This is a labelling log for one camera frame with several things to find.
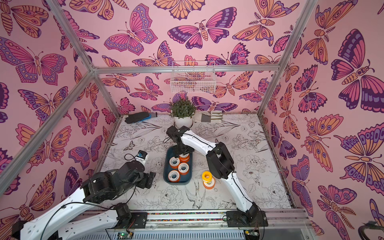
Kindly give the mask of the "teal storage box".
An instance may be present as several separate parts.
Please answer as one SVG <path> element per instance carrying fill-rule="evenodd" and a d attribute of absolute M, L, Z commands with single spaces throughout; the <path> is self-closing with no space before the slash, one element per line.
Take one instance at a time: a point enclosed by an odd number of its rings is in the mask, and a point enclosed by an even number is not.
<path fill-rule="evenodd" d="M 163 179 L 170 185 L 186 185 L 192 178 L 193 151 L 179 153 L 177 146 L 168 148 L 164 165 Z"/>

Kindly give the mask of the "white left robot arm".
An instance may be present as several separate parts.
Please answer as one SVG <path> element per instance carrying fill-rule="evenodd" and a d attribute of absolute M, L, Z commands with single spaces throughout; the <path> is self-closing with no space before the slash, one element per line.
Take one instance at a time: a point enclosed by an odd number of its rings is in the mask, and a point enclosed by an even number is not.
<path fill-rule="evenodd" d="M 31 221 L 13 224 L 11 236 L 17 240 L 63 240 L 79 238 L 101 228 L 127 227 L 132 217 L 127 203 L 106 208 L 99 221 L 79 221 L 77 230 L 70 221 L 83 212 L 100 207 L 104 201 L 115 200 L 131 188 L 150 189 L 155 172 L 145 172 L 141 162 L 126 162 L 120 169 L 95 173 L 60 204 Z"/>

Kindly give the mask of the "white plant pot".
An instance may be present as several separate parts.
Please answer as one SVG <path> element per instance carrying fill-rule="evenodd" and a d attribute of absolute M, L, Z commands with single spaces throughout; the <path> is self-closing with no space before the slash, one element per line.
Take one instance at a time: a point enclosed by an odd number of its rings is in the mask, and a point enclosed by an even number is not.
<path fill-rule="evenodd" d="M 175 127 L 177 129 L 180 129 L 181 127 L 191 128 L 194 122 L 192 116 L 184 117 L 184 118 L 174 117 L 174 121 L 175 121 Z"/>

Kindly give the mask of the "green potted plant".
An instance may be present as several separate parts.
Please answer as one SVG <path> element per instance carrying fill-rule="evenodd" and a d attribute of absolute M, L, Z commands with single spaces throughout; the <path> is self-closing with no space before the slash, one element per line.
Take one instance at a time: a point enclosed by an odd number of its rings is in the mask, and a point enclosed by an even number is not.
<path fill-rule="evenodd" d="M 175 103 L 171 104 L 171 113 L 170 115 L 174 118 L 190 118 L 192 117 L 197 108 L 193 103 L 188 99 L 179 99 Z"/>

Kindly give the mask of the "orange tape roll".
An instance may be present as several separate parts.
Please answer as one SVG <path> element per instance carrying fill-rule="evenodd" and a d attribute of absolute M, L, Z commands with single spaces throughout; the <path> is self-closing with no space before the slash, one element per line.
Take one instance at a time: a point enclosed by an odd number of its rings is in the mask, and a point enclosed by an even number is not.
<path fill-rule="evenodd" d="M 181 178 L 181 174 L 177 170 L 172 170 L 168 173 L 168 181 L 170 183 L 177 183 Z"/>
<path fill-rule="evenodd" d="M 169 165 L 172 169 L 178 169 L 180 163 L 179 158 L 176 157 L 171 157 L 169 160 Z"/>
<path fill-rule="evenodd" d="M 191 159 L 190 154 L 179 155 L 179 160 L 181 163 L 188 163 L 190 161 L 190 159 Z"/>
<path fill-rule="evenodd" d="M 205 182 L 205 181 L 203 181 L 203 186 L 204 186 L 207 190 L 212 190 L 212 189 L 215 187 L 215 184 L 216 184 L 215 179 L 211 179 L 210 182 Z"/>
<path fill-rule="evenodd" d="M 178 165 L 178 171 L 180 173 L 180 175 L 184 176 L 184 175 L 187 175 L 190 171 L 190 166 L 188 163 L 180 163 Z"/>

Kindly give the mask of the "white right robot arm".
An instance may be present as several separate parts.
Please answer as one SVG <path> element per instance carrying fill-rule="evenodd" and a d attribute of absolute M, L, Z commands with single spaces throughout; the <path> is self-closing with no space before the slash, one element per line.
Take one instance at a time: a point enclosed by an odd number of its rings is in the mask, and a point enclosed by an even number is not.
<path fill-rule="evenodd" d="M 261 210 L 240 183 L 235 162 L 226 145 L 222 142 L 214 143 L 205 140 L 185 126 L 180 129 L 171 126 L 166 134 L 176 144 L 176 154 L 185 155 L 195 151 L 206 157 L 209 171 L 213 177 L 221 179 L 229 190 L 242 221 L 254 224 L 256 217 L 261 215 Z"/>

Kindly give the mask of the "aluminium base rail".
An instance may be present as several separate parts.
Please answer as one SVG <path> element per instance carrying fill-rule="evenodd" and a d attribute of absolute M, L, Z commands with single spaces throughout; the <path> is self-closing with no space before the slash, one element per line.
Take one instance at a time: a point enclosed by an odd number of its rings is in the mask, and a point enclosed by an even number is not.
<path fill-rule="evenodd" d="M 298 209 L 263 210 L 268 227 L 228 227 L 226 212 L 234 210 L 132 211 L 147 212 L 144 229 L 101 228 L 63 240 L 315 240 L 307 214 Z M 99 221 L 106 213 L 88 211 L 70 222 L 77 230 L 87 218 Z"/>

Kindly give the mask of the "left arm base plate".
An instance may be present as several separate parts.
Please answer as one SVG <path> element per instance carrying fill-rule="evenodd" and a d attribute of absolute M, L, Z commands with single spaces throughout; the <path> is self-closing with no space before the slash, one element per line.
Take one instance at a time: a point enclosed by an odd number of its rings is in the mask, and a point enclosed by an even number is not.
<path fill-rule="evenodd" d="M 119 217 L 116 229 L 144 229 L 147 224 L 147 212 L 133 212 Z"/>

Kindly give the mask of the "yellow tape roll front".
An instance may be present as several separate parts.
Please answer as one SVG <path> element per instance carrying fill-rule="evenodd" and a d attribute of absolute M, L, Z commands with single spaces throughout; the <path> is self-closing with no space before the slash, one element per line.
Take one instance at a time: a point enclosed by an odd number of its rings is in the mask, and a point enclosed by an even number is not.
<path fill-rule="evenodd" d="M 213 176 L 212 176 L 211 172 L 209 172 L 209 171 L 203 172 L 203 174 L 202 174 L 203 182 L 210 183 L 212 181 L 212 179 L 213 179 Z"/>

